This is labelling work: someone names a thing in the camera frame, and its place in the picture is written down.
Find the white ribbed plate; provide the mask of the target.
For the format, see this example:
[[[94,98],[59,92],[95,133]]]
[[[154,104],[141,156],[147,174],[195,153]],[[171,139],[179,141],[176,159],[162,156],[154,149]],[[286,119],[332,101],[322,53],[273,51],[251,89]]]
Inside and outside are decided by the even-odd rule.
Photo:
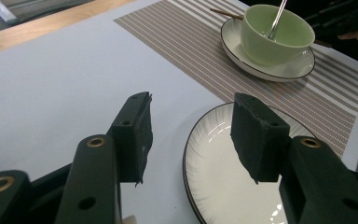
[[[193,127],[184,152],[187,197],[201,224],[288,224],[279,184],[256,183],[231,140],[233,104],[220,105]]]

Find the dark metal spoon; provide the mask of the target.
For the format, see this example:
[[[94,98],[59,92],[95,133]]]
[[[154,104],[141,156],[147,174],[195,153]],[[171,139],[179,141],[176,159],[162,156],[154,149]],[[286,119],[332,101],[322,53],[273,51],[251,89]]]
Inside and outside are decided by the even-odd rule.
[[[285,9],[287,1],[288,0],[282,0],[281,1],[281,4],[280,4],[279,9],[277,11],[276,17],[275,17],[273,23],[271,24],[271,29],[270,29],[270,32],[268,34],[268,39],[271,39],[271,40],[273,39],[273,36],[274,36],[274,34],[276,32],[276,29],[278,27],[281,15],[282,15],[282,13],[283,13],[283,11]]]

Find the green bowl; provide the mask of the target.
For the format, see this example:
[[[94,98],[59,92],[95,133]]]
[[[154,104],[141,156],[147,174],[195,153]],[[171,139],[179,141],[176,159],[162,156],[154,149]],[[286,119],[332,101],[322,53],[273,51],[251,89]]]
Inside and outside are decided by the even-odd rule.
[[[241,47],[255,63],[287,63],[315,40],[310,25],[286,9],[281,14],[273,37],[269,38],[278,11],[278,7],[271,5],[254,5],[244,11],[240,31]]]
[[[223,23],[220,36],[228,58],[248,74],[268,81],[289,82],[310,74],[315,66],[315,55],[311,48],[287,63],[265,66],[253,62],[243,51],[240,42],[241,22],[228,19]]]

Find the striped brown placemat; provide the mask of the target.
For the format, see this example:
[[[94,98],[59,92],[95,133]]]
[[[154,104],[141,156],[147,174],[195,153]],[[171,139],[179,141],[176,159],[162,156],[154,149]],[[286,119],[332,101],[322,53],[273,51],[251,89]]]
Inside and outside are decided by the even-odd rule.
[[[254,77],[224,52],[220,30],[228,18],[210,8],[244,9],[230,0],[159,0],[115,22],[222,100],[252,94],[298,119],[339,157],[358,154],[358,63],[314,45],[315,66],[306,77]]]

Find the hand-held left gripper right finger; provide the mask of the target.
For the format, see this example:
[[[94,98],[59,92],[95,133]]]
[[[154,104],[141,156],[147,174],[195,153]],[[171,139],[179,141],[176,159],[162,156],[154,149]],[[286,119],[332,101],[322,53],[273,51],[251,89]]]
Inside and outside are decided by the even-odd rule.
[[[279,182],[289,224],[358,224],[358,178],[323,141],[290,125],[257,98],[236,93],[231,139],[259,182]]]

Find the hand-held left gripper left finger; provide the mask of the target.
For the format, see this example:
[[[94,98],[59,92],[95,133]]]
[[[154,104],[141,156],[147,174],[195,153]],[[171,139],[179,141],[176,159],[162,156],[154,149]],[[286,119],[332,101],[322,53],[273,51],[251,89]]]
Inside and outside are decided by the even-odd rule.
[[[121,183],[143,181],[153,143],[147,91],[129,97],[106,134],[77,146],[55,224],[121,224]]]

